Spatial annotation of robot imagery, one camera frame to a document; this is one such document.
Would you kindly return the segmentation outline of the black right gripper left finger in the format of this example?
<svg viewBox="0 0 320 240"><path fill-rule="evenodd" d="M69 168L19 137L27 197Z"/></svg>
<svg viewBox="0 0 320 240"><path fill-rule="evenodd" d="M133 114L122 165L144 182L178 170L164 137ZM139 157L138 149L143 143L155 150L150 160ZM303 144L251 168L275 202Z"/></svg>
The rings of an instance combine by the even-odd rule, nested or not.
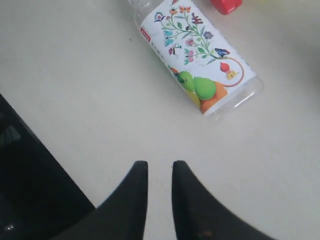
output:
<svg viewBox="0 0 320 240"><path fill-rule="evenodd" d="M142 240L148 207L148 163L136 161L114 192L54 240Z"/></svg>

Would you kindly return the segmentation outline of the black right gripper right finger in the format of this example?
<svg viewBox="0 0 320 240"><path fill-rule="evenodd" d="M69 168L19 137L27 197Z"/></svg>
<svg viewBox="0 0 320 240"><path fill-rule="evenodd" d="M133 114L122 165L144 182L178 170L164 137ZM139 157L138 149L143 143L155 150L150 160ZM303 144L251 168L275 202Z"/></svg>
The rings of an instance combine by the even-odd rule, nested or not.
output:
<svg viewBox="0 0 320 240"><path fill-rule="evenodd" d="M172 166L171 202L178 240L271 240L223 206L185 161Z"/></svg>

